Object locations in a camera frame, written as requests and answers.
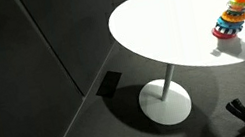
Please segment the red stacker base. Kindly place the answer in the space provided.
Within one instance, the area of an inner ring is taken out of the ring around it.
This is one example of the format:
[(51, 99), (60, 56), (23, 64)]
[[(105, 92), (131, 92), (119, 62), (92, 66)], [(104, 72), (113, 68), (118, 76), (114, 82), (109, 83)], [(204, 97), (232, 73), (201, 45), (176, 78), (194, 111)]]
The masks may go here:
[(213, 28), (211, 32), (215, 37), (223, 39), (223, 40), (229, 39), (229, 38), (235, 38), (237, 36), (236, 33), (235, 34), (229, 34), (229, 35), (227, 35), (225, 33), (222, 34), (220, 31), (215, 30), (215, 28)]

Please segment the black floor plate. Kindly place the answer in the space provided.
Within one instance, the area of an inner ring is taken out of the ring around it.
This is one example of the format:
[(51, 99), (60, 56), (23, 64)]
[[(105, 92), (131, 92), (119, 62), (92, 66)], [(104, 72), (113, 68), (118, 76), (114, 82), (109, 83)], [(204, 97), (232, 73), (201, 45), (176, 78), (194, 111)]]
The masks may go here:
[(96, 94), (106, 98), (113, 97), (121, 76), (120, 72), (107, 71)]

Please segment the white round pedestal table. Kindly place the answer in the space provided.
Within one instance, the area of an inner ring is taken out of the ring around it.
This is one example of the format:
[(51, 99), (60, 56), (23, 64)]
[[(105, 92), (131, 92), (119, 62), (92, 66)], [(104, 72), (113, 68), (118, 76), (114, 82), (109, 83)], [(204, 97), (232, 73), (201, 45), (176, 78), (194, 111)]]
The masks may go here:
[(109, 17), (115, 40), (140, 56), (167, 65), (164, 79), (148, 82), (139, 94), (143, 113), (174, 125), (191, 111), (191, 98), (172, 81), (176, 65), (220, 66), (245, 61), (245, 24), (233, 39), (214, 37), (212, 29), (229, 0), (127, 0)]

